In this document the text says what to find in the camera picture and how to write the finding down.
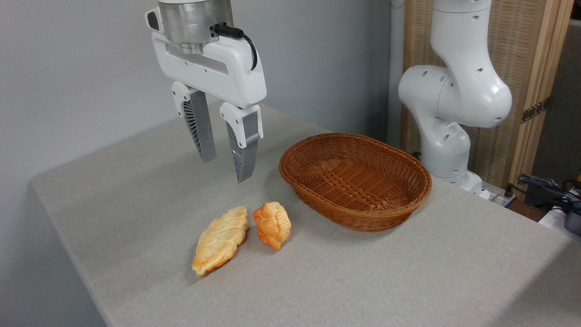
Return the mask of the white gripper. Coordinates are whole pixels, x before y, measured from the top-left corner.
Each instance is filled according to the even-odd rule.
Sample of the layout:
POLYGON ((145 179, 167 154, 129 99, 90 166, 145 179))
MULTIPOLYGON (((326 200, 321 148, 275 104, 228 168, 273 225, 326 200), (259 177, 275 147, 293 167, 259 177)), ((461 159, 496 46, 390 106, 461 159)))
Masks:
POLYGON ((258 104, 267 95, 260 58, 244 38, 226 35, 231 8, 154 8, 145 14, 162 72, 172 84, 177 114, 185 119, 204 163, 217 157, 206 94, 221 99, 238 183, 254 172, 264 137, 258 104))

